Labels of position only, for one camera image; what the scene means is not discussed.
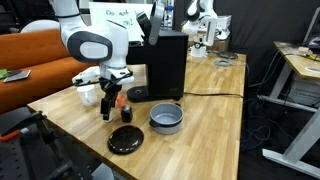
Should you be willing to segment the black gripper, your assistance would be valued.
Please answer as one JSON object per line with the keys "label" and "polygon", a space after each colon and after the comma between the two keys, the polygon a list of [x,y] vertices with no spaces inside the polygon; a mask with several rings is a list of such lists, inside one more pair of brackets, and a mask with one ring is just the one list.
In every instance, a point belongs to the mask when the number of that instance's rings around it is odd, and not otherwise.
{"label": "black gripper", "polygon": [[108,80],[105,78],[100,78],[99,83],[101,90],[106,93],[106,97],[111,99],[111,105],[108,98],[104,97],[101,99],[100,113],[102,116],[108,117],[110,116],[111,107],[114,108],[116,105],[117,95],[121,91],[122,86],[118,85],[117,79]]}

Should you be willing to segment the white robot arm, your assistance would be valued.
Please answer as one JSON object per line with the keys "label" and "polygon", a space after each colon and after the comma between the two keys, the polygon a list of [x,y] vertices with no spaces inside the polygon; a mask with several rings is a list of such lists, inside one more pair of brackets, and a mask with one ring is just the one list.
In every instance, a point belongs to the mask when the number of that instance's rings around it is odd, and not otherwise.
{"label": "white robot arm", "polygon": [[75,86],[92,84],[92,79],[105,92],[100,113],[103,119],[112,119],[111,109],[123,84],[134,81],[127,68],[129,49],[127,29],[107,20],[100,25],[87,26],[75,0],[49,0],[60,24],[60,38],[69,54],[81,63],[98,63],[72,78]]}

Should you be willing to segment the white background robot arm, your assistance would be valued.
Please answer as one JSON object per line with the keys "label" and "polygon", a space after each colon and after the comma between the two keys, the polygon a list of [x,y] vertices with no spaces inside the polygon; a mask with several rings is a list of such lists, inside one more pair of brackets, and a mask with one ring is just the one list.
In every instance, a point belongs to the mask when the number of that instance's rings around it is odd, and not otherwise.
{"label": "white background robot arm", "polygon": [[213,9],[214,0],[191,0],[182,31],[193,41],[190,55],[206,57],[207,48],[215,40],[225,40],[230,35],[231,15],[218,16]]}

